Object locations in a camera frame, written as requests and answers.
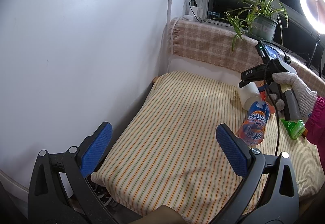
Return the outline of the pink sleeve right forearm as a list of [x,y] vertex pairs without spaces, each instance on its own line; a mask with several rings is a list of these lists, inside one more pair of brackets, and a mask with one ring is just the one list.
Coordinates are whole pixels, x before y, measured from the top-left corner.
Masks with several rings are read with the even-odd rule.
[[324,122],[324,98],[318,97],[306,128],[308,141],[321,149],[324,149]]

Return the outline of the right hand in knit glove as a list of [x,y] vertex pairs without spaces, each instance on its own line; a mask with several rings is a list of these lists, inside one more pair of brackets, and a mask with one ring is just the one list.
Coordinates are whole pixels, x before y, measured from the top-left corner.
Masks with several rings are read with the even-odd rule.
[[279,85],[289,85],[292,87],[299,105],[301,117],[306,121],[311,115],[317,101],[317,92],[312,91],[304,81],[294,73],[274,73],[272,78]]

